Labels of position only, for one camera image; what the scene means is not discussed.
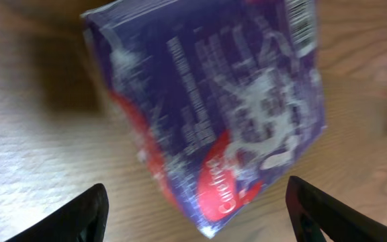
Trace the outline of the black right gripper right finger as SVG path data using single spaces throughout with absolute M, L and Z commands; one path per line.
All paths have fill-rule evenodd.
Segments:
M 387 226 L 350 208 L 300 177 L 291 176 L 286 206 L 297 242 L 386 242 Z

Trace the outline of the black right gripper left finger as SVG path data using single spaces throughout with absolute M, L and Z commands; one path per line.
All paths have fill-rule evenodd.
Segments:
M 7 242 L 103 242 L 109 212 L 103 184 L 95 184 Z

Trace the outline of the red purple snack bag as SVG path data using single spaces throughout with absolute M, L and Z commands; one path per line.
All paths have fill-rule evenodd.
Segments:
M 82 19 L 139 159 L 207 238 L 326 127 L 314 0 L 114 1 Z

